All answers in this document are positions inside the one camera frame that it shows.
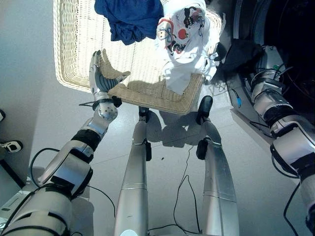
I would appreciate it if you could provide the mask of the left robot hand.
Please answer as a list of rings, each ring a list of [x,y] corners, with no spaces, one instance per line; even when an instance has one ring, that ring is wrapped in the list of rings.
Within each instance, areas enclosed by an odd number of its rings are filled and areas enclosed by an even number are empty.
[[[89,67],[89,82],[92,95],[94,97],[101,96],[114,88],[118,83],[125,80],[128,75],[123,74],[114,79],[106,78],[100,69],[101,51],[95,51],[92,55]]]

